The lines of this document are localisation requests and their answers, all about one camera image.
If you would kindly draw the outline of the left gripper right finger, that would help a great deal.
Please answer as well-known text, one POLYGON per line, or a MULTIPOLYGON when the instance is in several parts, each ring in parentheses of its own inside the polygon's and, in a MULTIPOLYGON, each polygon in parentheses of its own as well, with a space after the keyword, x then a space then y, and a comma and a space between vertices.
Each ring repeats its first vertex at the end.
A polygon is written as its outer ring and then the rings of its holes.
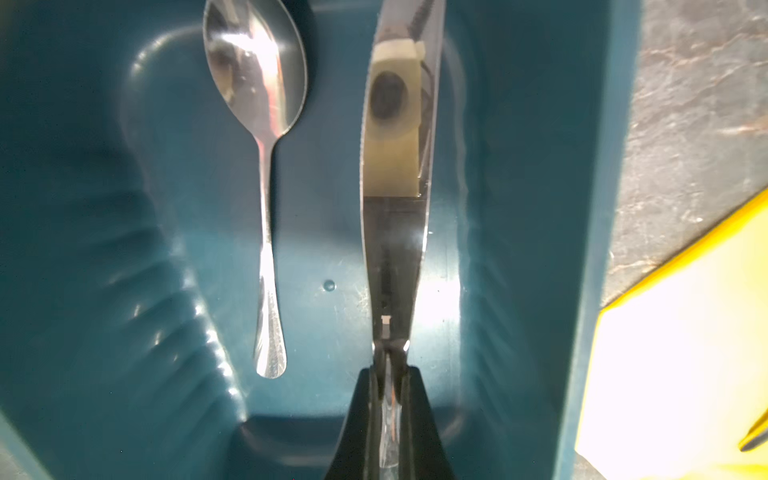
POLYGON ((400 479, 455 479, 428 400, 421 373, 409 367, 401 388, 400 479))

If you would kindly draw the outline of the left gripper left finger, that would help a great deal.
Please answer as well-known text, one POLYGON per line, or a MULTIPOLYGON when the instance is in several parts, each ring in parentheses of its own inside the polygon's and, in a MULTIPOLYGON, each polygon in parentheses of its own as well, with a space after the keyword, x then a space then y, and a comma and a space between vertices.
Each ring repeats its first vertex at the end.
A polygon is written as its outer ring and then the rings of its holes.
POLYGON ((325 480, 375 480, 380 477, 381 398, 370 368, 358 376, 339 443, 325 480))

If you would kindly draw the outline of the yellow paper napkin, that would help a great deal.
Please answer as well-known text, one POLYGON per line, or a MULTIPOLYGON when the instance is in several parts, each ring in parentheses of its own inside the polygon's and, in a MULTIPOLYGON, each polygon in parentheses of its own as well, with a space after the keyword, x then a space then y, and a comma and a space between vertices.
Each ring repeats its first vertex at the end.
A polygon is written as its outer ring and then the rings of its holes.
POLYGON ((767 197, 600 314, 576 450, 608 479, 763 479, 767 197))

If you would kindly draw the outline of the silver knife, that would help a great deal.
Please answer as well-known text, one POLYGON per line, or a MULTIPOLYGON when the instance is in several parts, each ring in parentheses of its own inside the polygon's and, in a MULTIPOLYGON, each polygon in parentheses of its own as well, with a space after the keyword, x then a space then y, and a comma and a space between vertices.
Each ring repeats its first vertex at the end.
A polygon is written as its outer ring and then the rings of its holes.
POLYGON ((427 244, 446 4, 385 1, 367 77, 360 189, 372 314, 364 478, 400 479, 404 389, 427 244))

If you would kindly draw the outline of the silver spoon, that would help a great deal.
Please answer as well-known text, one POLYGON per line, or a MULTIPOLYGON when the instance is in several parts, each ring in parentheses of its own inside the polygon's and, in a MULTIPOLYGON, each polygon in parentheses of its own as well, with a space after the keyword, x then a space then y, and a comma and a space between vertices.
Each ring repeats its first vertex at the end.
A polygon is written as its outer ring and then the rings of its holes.
POLYGON ((261 247, 253 357, 259 376, 276 379, 286 371, 287 349, 272 242, 272 155, 305 105, 309 86, 306 51, 299 29, 281 1, 206 2, 203 41, 216 88, 258 146, 261 247))

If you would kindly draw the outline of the silver fork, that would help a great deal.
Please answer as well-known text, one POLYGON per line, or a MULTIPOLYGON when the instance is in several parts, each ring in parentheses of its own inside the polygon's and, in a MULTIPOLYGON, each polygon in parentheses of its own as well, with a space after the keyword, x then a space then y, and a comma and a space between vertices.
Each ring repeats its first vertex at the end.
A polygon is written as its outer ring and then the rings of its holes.
POLYGON ((741 452, 752 451, 767 442, 768 410, 752 425, 745 437, 739 442, 741 452))

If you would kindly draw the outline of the dark teal plastic tray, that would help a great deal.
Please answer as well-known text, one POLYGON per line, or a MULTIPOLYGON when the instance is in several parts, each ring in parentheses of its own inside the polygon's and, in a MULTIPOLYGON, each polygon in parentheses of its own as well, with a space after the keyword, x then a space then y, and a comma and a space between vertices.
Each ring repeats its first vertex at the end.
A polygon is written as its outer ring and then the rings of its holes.
MULTIPOLYGON (((290 1, 273 163, 285 374, 252 355, 258 150, 200 1, 1 5, 1 446, 51 479, 320 479, 372 357, 359 150, 376 1, 290 1)), ((456 479, 572 470, 638 1, 451 1, 409 362, 456 479)))

